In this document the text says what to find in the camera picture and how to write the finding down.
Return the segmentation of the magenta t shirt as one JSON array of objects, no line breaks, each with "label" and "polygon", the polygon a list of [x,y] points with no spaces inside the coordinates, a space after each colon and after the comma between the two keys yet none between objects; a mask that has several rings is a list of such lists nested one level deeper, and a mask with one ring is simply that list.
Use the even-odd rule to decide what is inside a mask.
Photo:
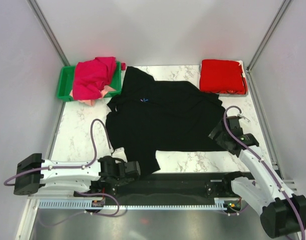
[{"label": "magenta t shirt", "polygon": [[77,63],[70,96],[76,101],[88,103],[105,97],[113,97],[121,92],[124,62],[115,57],[96,57]]}]

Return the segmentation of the green plastic tray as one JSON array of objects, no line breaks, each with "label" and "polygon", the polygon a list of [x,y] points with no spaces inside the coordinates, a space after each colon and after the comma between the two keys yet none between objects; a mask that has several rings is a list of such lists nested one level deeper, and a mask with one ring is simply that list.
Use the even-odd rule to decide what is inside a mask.
[{"label": "green plastic tray", "polygon": [[86,102],[119,95],[123,67],[119,61],[98,58],[65,66],[59,75],[57,98],[64,102]]}]

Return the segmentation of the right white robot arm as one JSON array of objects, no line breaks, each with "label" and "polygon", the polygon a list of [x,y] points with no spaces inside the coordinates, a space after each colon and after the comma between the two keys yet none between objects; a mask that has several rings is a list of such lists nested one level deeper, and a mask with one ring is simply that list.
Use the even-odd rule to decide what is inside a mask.
[{"label": "right white robot arm", "polygon": [[217,190],[228,197],[239,196],[260,217],[272,239],[296,232],[305,238],[306,197],[296,195],[261,155],[252,134],[243,133],[239,116],[225,116],[209,134],[220,147],[238,157],[253,179],[240,171],[226,173]]}]

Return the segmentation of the black t shirt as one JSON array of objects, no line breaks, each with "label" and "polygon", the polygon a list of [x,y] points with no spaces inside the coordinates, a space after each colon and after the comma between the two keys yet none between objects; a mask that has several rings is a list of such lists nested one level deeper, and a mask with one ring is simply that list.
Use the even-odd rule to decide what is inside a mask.
[{"label": "black t shirt", "polygon": [[188,81],[156,81],[130,66],[122,91],[108,103],[106,129],[113,148],[138,162],[141,176],[158,170],[157,151],[219,152],[209,137],[225,112],[214,93]]}]

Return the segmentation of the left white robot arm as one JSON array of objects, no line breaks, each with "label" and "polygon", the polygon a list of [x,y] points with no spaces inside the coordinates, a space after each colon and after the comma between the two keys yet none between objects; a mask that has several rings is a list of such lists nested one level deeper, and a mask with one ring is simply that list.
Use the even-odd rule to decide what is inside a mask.
[{"label": "left white robot arm", "polygon": [[141,175],[138,162],[104,156],[94,162],[61,162],[34,153],[18,163],[14,194],[18,196],[83,193],[98,196],[112,188],[127,185]]}]

